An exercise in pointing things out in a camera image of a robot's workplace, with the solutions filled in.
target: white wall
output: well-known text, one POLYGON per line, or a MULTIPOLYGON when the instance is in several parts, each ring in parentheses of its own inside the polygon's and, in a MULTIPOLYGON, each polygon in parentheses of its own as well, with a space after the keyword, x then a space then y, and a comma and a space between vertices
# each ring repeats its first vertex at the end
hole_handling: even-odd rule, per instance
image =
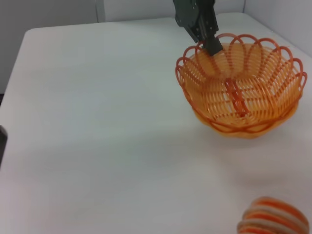
POLYGON ((245 13, 312 56, 312 0, 247 0, 245 13))
MULTIPOLYGON (((173 17, 173 0, 103 0, 106 21, 173 17)), ((216 0, 215 11, 242 12, 244 0, 216 0)))
POLYGON ((0 0, 0 93, 27 30, 96 21, 94 0, 0 0))

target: white table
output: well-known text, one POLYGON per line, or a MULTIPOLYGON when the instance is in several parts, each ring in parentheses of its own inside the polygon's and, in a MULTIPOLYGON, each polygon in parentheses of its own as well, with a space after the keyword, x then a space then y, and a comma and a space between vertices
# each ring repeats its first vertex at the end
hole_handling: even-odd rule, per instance
MULTIPOLYGON (((217 19, 220 33, 290 46, 312 74, 310 57, 249 16, 217 19)), ((0 109, 0 233, 235 233, 261 195, 312 220, 312 83, 276 130, 223 138, 176 81, 191 44, 174 19, 27 32, 0 109)))

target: striped ball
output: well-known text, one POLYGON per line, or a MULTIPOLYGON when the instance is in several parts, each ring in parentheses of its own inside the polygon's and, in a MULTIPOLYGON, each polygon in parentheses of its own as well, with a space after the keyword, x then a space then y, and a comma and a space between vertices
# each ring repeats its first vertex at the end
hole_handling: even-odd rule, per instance
POLYGON ((237 231, 239 234, 309 234, 309 222, 292 205, 262 197, 244 213, 237 231))

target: woven plastic basket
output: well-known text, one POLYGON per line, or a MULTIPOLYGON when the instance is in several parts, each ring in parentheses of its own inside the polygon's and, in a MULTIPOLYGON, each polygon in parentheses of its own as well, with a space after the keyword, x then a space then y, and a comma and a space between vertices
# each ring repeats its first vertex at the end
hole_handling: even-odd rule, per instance
POLYGON ((177 80, 198 119, 239 138, 259 137, 289 119, 307 81, 301 60, 272 39, 218 38, 229 43, 215 56, 199 43, 176 62, 177 80))

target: robotic arm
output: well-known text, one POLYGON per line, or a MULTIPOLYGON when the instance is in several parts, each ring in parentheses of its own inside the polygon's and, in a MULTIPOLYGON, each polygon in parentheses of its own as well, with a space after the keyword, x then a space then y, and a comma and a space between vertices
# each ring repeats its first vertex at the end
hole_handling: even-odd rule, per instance
POLYGON ((175 20, 195 42, 202 41, 209 55, 223 49, 215 34, 219 30, 215 17, 215 0, 173 0, 175 20))

